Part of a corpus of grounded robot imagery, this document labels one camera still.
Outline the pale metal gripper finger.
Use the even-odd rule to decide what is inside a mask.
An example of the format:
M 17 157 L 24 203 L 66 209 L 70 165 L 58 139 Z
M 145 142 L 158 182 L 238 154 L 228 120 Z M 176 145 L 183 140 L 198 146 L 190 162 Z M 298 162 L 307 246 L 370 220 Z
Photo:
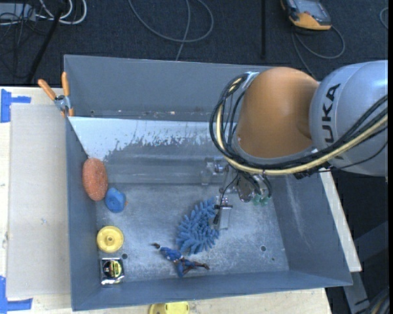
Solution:
M 228 163 L 223 157 L 207 157 L 201 170 L 201 184 L 221 184 L 225 181 Z
M 222 197 L 221 201 L 215 205 L 215 227 L 218 230 L 226 230 L 229 227 L 230 215 L 233 206 L 229 203 L 227 196 Z

